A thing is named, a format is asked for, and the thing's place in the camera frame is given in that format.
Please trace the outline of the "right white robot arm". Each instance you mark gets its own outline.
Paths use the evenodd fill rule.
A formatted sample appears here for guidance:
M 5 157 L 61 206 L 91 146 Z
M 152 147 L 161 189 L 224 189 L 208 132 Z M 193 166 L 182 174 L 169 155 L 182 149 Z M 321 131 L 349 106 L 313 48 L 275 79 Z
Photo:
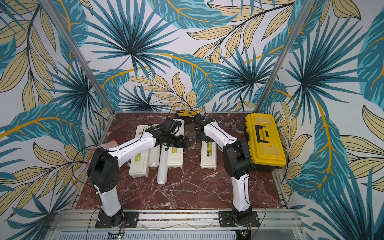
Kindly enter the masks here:
M 223 151 L 223 164 L 233 185 L 233 210 L 237 213 L 251 211 L 249 178 L 252 168 L 248 142 L 225 132 L 215 120 L 196 114 L 193 117 L 197 142 L 214 142 Z

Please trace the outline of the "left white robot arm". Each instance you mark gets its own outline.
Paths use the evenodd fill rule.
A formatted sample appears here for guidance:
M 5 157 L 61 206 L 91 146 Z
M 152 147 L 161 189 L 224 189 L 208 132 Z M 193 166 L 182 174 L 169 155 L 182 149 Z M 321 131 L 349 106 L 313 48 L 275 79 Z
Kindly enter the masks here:
M 159 145 L 167 148 L 185 149 L 189 146 L 189 138 L 177 133 L 181 128 L 180 121 L 166 118 L 161 125 L 143 130 L 138 137 L 111 149 L 99 147 L 95 150 L 87 176 L 97 190 L 102 202 L 101 212 L 108 218 L 120 217 L 123 214 L 118 199 L 117 185 L 120 179 L 120 168 L 135 156 Z

